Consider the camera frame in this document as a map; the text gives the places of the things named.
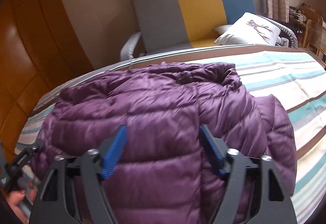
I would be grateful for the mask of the left hand with red nails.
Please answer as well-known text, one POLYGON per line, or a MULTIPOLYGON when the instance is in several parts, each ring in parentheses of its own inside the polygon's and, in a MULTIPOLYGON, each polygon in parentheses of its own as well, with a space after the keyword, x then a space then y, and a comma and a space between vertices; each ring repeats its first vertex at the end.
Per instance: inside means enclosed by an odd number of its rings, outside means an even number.
MULTIPOLYGON (((29 193, 28 198, 33 202, 36 198, 36 190, 34 189, 34 184, 29 181, 28 182, 29 193)), ((29 218, 24 215, 22 210, 19 207, 19 204, 24 200, 26 195, 25 189, 19 189, 17 186, 8 193, 6 197, 6 202, 9 204, 10 208, 16 214, 18 219, 22 221, 22 223, 29 223, 29 218)))

